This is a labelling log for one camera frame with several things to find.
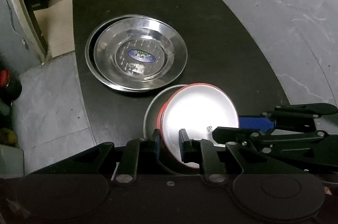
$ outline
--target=blue oval label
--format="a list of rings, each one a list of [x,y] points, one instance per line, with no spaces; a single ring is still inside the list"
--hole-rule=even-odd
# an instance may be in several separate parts
[[[136,61],[143,63],[152,63],[156,60],[154,55],[140,49],[131,49],[128,51],[128,55]]]

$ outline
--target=label sticker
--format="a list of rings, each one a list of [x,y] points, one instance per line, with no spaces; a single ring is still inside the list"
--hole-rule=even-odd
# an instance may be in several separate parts
[[[140,49],[131,49],[128,51],[128,55],[134,60],[143,63],[152,63],[156,60],[154,55]]]
[[[145,66],[137,63],[129,63],[129,71],[136,72],[138,74],[144,74]]]

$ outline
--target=plate rim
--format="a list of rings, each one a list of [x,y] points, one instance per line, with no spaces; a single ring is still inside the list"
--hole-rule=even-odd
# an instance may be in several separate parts
[[[239,127],[239,115],[238,115],[238,112],[237,112],[237,109],[236,109],[236,107],[235,107],[235,105],[234,105],[234,102],[231,100],[231,98],[224,92],[224,91],[222,91],[220,88],[218,88],[218,87],[216,87],[216,86],[214,86],[214,85],[212,85],[212,84],[208,84],[208,83],[193,83],[193,84],[188,84],[188,85],[186,85],[185,87],[182,87],[181,89],[179,89],[179,90],[177,90],[169,99],[168,99],[168,101],[163,105],[163,107],[164,107],[164,109],[163,109],[163,111],[162,111],[162,109],[159,111],[159,113],[158,113],[158,120],[160,121],[160,124],[159,124],[159,131],[160,131],[160,135],[161,135],[161,139],[162,139],[162,141],[163,141],[163,144],[164,144],[164,146],[166,147],[166,149],[168,150],[168,151],[170,151],[170,149],[168,148],[168,145],[167,145],[167,143],[166,143],[166,141],[165,141],[165,138],[163,137],[163,128],[162,128],[162,124],[163,124],[163,117],[164,117],[164,114],[165,114],[165,111],[166,111],[166,109],[167,109],[167,107],[168,107],[168,105],[169,105],[169,103],[170,103],[170,101],[172,101],[172,99],[180,92],[180,91],[182,91],[182,90],[184,90],[184,89],[187,89],[187,88],[189,88],[189,87],[192,87],[192,86],[197,86],[197,85],[204,85],[204,86],[209,86],[209,87],[213,87],[213,88],[216,88],[217,90],[219,90],[219,91],[221,91],[228,99],[229,99],[229,101],[231,102],[231,104],[232,104],[232,106],[233,106],[233,108],[234,108],[234,110],[235,110],[235,113],[236,113],[236,115],[237,115],[237,128]]]
[[[120,22],[120,21],[122,21],[122,20],[124,20],[124,19],[121,19],[121,20],[119,20],[119,21],[116,21],[115,23],[112,23],[112,24],[109,25],[106,29],[104,29],[104,30],[101,32],[101,34],[98,36],[98,38],[97,38],[97,40],[96,40],[96,42],[95,42],[95,45],[94,45],[94,50],[93,50],[94,61],[95,61],[95,65],[96,65],[97,69],[99,70],[99,72],[101,73],[101,75],[102,75],[104,78],[106,78],[108,81],[110,81],[110,82],[112,82],[112,83],[114,83],[114,84],[117,84],[117,85],[121,86],[121,87],[124,88],[124,89],[128,89],[128,90],[131,90],[131,91],[134,91],[134,92],[144,92],[144,91],[149,91],[149,90],[161,88],[161,87],[163,87],[163,86],[166,86],[166,85],[170,84],[171,82],[173,82],[174,80],[176,80],[176,79],[181,75],[181,73],[182,73],[183,70],[185,69],[185,66],[186,66],[187,61],[188,61],[188,50],[187,50],[187,45],[185,44],[184,39],[182,38],[182,36],[181,36],[181,35],[180,35],[180,34],[179,34],[172,26],[166,24],[166,23],[163,22],[163,21],[160,21],[160,20],[155,19],[155,18],[152,18],[152,17],[147,17],[147,16],[127,17],[127,18],[125,18],[125,19],[133,19],[133,18],[144,18],[144,19],[149,19],[149,20],[156,21],[156,22],[158,22],[158,23],[160,23],[160,24],[163,24],[163,25],[169,27],[171,30],[173,30],[173,31],[176,33],[176,35],[178,36],[178,38],[182,40],[181,45],[183,46],[183,48],[184,48],[184,53],[185,53],[184,63],[183,63],[183,65],[182,65],[180,71],[179,71],[179,72],[177,73],[177,75],[176,75],[175,77],[173,77],[170,81],[168,81],[168,82],[166,82],[166,83],[164,83],[164,84],[155,86],[155,87],[147,87],[147,88],[132,88],[132,87],[124,86],[124,85],[122,85],[122,84],[118,84],[118,83],[116,83],[116,82],[113,82],[113,81],[110,80],[106,75],[104,75],[103,72],[101,71],[101,69],[100,69],[99,66],[98,66],[97,55],[96,55],[96,53],[95,53],[95,52],[97,51],[97,47],[98,47],[98,44],[99,44],[99,38],[100,38],[105,32],[107,32],[112,26],[116,25],[118,22]],[[154,80],[161,81],[161,78],[162,78],[162,77],[159,77],[159,78],[154,79]]]
[[[168,88],[165,88],[163,89],[162,91],[160,91],[152,100],[151,102],[149,103],[148,107],[147,107],[147,110],[146,110],[146,113],[144,115],[144,118],[143,118],[143,136],[144,137],[147,137],[147,132],[146,132],[146,119],[148,117],[148,114],[149,114],[149,111],[150,111],[150,108],[152,107],[152,105],[155,103],[155,101],[162,95],[164,94],[165,92],[169,91],[170,89],[173,89],[175,87],[185,87],[187,84],[179,84],[179,85],[173,85],[173,86],[170,86]]]
[[[109,88],[111,89],[115,89],[115,90],[118,90],[118,91],[124,91],[124,92],[132,92],[132,93],[137,93],[137,92],[143,92],[143,91],[136,91],[136,90],[131,90],[131,89],[126,89],[124,88],[123,86],[119,85],[119,84],[116,84],[110,80],[108,80],[107,78],[105,78],[102,74],[100,74],[96,69],[95,67],[92,65],[92,62],[90,60],[90,56],[89,56],[89,47],[93,41],[93,37],[95,36],[95,34],[101,30],[106,24],[110,23],[110,22],[113,22],[114,20],[123,20],[123,19],[126,19],[126,18],[131,18],[131,17],[146,17],[145,15],[141,15],[141,14],[126,14],[126,15],[122,15],[122,16],[116,16],[116,17],[113,17],[109,20],[106,20],[104,22],[102,22],[100,25],[98,25],[93,31],[92,33],[89,35],[88,39],[87,39],[87,42],[86,42],[86,46],[84,48],[84,56],[85,56],[85,59],[86,59],[86,63],[87,63],[87,66],[90,70],[90,72],[94,75],[94,77],[99,80],[101,83],[105,84],[106,86],[108,86]]]

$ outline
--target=black table surface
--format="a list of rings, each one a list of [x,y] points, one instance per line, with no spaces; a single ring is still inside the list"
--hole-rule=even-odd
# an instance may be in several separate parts
[[[97,143],[123,146],[143,136],[146,109],[162,89],[127,94],[109,89],[90,72],[85,44],[91,32],[115,16],[141,14],[176,29],[188,49],[183,73],[170,85],[209,83],[222,89],[239,115],[288,104],[263,53],[222,0],[73,0],[77,68],[87,115]]]

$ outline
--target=cable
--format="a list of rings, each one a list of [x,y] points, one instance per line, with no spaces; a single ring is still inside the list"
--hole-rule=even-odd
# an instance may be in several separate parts
[[[19,36],[20,38],[22,38],[22,36],[15,30],[14,28],[14,21],[13,21],[13,11],[12,11],[12,8],[11,8],[11,5],[9,3],[8,0],[5,0],[6,1],[6,4],[7,4],[7,7],[8,7],[8,11],[10,13],[10,21],[11,21],[11,27],[12,27],[12,30],[14,31],[14,33]]]

